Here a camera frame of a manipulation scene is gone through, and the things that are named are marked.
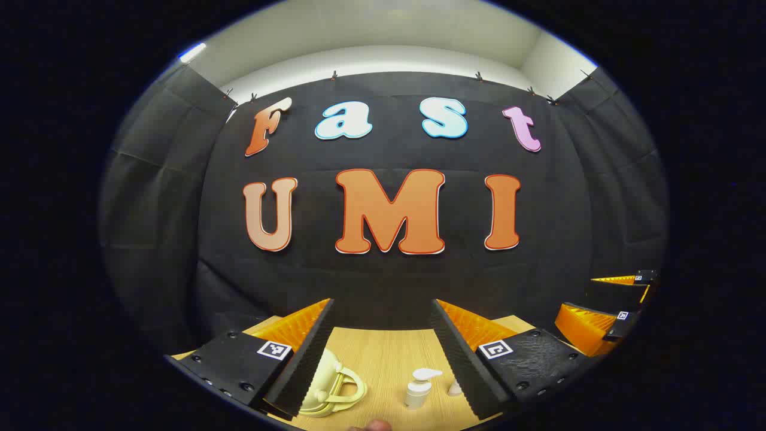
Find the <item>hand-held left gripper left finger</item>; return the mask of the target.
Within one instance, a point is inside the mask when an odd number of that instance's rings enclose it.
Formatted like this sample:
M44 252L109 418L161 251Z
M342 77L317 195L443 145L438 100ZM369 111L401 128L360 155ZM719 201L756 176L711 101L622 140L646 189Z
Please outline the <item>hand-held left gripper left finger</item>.
M227 403L290 420L314 379L334 328L334 300L306 306L249 335L228 330L207 344L165 360Z

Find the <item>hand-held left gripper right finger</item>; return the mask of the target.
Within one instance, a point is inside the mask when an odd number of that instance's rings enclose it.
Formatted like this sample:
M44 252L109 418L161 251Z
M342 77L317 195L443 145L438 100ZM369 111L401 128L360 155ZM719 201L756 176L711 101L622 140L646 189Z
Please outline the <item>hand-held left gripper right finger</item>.
M430 325L481 420L531 409L598 363L544 329L514 331L437 298L431 303Z

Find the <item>small pale yellow suitcase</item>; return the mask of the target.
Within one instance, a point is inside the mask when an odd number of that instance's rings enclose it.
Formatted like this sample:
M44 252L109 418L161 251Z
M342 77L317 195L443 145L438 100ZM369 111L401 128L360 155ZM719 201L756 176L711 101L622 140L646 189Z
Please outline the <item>small pale yellow suitcase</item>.
M314 379L299 408L299 415L326 417L355 406L367 395L361 377L325 349Z

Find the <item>white pump bottle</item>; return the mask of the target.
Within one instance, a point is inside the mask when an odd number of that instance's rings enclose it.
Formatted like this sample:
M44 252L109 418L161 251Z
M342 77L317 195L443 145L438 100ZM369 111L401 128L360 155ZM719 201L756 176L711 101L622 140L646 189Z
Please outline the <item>white pump bottle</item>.
M412 380L407 385L405 406L407 409L419 409L429 396L433 382L432 379L443 375L441 370L432 368L418 368L412 373Z

